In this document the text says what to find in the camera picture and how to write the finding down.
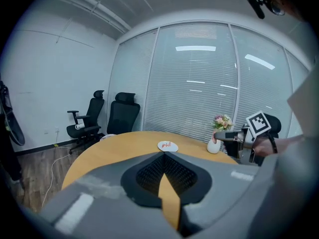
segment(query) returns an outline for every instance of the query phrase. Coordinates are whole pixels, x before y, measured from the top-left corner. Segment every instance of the round table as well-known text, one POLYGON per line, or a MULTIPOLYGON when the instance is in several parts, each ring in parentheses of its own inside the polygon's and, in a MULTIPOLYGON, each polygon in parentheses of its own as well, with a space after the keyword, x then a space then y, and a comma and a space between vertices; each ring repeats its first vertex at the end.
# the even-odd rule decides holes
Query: round table
MULTIPOLYGON (((137 131, 112 136, 85 150, 71 165, 64 178, 62 189, 99 166, 160 151, 158 149, 158 142, 160 141, 176 143, 179 153, 217 162, 237 164, 231 157, 221 151, 217 154, 209 153, 206 149, 206 143, 187 136, 166 132, 137 131)), ((179 197, 165 175, 159 186, 159 197, 162 198, 164 216, 173 227, 177 228, 179 197)))

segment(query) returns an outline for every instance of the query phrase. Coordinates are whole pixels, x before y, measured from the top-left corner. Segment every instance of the black office chair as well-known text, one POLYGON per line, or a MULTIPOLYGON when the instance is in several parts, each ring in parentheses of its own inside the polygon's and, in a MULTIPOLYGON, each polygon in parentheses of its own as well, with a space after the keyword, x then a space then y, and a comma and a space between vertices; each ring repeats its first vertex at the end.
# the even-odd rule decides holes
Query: black office chair
POLYGON ((134 103, 134 96, 134 93, 117 93, 115 101, 111 104, 108 134, 132 132, 134 122, 141 108, 139 104, 134 103))
POLYGON ((68 113, 73 114, 75 125, 68 126, 66 131, 70 137, 78 139, 78 144, 69 150, 70 154, 72 154, 74 149, 81 147, 92 140, 99 140, 98 132, 101 127, 98 125, 97 120, 104 104, 103 92, 104 90, 97 90, 94 92, 94 98, 91 99, 88 112, 85 116, 77 116, 76 113, 79 111, 68 111, 68 113), (79 124, 78 119, 83 120, 84 128, 75 128, 75 126, 79 124))
MULTIPOLYGON (((278 118, 275 116, 269 115, 269 114, 264 114, 271 126, 271 129, 269 131, 270 135, 273 138, 279 138, 278 133, 281 130, 281 122, 278 118)), ((233 157, 235 160, 237 160, 239 157, 237 156, 238 153, 238 143, 236 142, 224 142, 225 148, 227 150, 227 154, 231 157, 233 157)), ((261 156, 255 156, 254 162, 261 166, 261 164, 264 161, 264 157, 261 156)))

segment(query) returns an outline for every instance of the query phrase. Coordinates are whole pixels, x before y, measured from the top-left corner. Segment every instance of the chair headrest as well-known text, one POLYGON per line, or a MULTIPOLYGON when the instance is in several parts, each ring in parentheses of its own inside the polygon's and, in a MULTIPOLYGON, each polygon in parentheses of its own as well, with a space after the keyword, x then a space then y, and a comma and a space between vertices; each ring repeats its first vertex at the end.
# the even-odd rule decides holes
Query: chair headrest
POLYGON ((271 126, 270 133, 279 133, 281 130, 281 122, 278 118, 275 116, 271 116, 269 114, 265 114, 266 119, 269 121, 269 124, 271 126))
POLYGON ((96 92, 94 92, 93 96, 97 99, 103 99, 103 92, 104 90, 97 90, 96 92))
POLYGON ((126 104, 134 104, 135 93, 119 92, 115 96, 115 100, 126 104))

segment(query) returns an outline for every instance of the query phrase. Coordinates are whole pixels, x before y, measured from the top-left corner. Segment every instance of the baseboard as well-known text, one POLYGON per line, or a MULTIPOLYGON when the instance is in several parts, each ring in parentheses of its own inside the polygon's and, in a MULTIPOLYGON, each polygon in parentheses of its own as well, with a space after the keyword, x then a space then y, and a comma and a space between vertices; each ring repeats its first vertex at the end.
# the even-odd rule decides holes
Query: baseboard
MULTIPOLYGON (((63 141, 63 142, 58 142, 57 145, 59 145, 59 146, 68 145, 68 144, 76 142, 76 140, 77 139, 73 139, 73 140, 69 140, 69 141, 63 141)), ((33 148, 33 149, 26 149, 26 150, 22 150, 22 151, 17 151, 17 152, 15 152, 15 154, 17 156, 22 156, 22 155, 26 155, 26 154, 30 154, 30 153, 44 151, 44 150, 47 150, 47 149, 53 149, 54 147, 55 147, 54 144, 50 144, 50 145, 41 146, 41 147, 37 147, 37 148, 33 148)))

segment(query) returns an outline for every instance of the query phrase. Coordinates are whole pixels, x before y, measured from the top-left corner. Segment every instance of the floor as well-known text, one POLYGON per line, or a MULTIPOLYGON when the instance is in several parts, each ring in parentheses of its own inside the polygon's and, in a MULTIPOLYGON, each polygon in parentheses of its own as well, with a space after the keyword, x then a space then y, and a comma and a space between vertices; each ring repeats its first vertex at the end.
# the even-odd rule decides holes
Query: floor
MULTIPOLYGON (((22 167, 23 186, 21 184, 10 185, 11 191, 18 203, 23 204, 36 213, 41 211, 45 193, 51 184, 51 166, 54 160, 68 155, 68 147, 72 146, 74 144, 63 146, 64 148, 53 148, 18 157, 22 167)), ((46 196, 44 204, 61 190, 67 171, 84 150, 84 147, 80 147, 74 150, 72 155, 55 162, 53 166, 54 178, 52 187, 46 196)))

